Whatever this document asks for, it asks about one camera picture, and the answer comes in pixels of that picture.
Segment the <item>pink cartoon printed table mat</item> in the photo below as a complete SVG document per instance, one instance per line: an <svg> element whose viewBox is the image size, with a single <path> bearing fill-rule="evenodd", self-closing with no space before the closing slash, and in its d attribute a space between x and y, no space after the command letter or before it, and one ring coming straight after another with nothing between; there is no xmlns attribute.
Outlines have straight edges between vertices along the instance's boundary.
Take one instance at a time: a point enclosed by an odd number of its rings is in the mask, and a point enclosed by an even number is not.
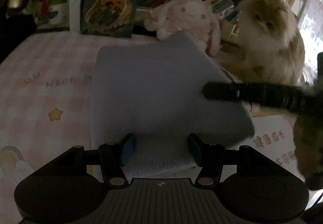
<svg viewBox="0 0 323 224"><path fill-rule="evenodd" d="M93 149L106 135L105 121L121 110L98 103L100 114L92 116L90 102L94 66L99 50L107 47L103 60L107 74L98 81L114 79L117 71L129 78L123 85L152 86L154 77L165 85L148 112L136 108L143 126L170 127L173 110L166 118L157 109L166 93L198 75L224 78L223 72L185 35L171 42L150 37L131 39L84 36L72 32L36 34L23 41L1 64L1 223L18 223L14 189L25 177L74 145Z"/></svg>

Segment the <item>orange and white cat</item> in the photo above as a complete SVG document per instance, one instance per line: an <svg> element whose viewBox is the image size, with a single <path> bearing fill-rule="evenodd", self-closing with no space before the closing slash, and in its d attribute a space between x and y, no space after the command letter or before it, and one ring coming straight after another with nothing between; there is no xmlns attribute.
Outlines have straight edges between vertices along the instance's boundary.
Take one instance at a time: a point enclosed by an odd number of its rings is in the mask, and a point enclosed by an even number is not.
<svg viewBox="0 0 323 224"><path fill-rule="evenodd" d="M242 81L299 86L305 49L296 16L283 0L239 4L236 52L219 52L217 62Z"/></svg>

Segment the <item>white pink plush bunny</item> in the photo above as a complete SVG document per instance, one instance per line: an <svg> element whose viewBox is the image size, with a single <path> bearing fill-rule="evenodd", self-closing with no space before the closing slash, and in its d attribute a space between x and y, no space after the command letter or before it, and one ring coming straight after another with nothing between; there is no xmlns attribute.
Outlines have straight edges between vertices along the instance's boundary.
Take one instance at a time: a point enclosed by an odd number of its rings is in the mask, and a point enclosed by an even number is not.
<svg viewBox="0 0 323 224"><path fill-rule="evenodd" d="M212 12L211 4L202 0L171 0L153 8L144 19L144 27L155 31L159 40L185 31L209 56L215 56L221 48L218 17Z"/></svg>

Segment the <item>beige and blue knit sweater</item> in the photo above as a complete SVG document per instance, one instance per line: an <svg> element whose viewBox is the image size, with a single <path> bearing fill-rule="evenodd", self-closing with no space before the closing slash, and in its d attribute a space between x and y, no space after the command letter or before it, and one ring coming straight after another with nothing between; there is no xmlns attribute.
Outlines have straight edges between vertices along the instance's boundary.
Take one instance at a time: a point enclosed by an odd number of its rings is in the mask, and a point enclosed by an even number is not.
<svg viewBox="0 0 323 224"><path fill-rule="evenodd" d="M192 133L228 148L254 136L242 104L203 96L209 81L229 79L187 33L146 45L101 48L91 78L92 148L134 134L136 149L123 169L131 179L192 167L186 148Z"/></svg>

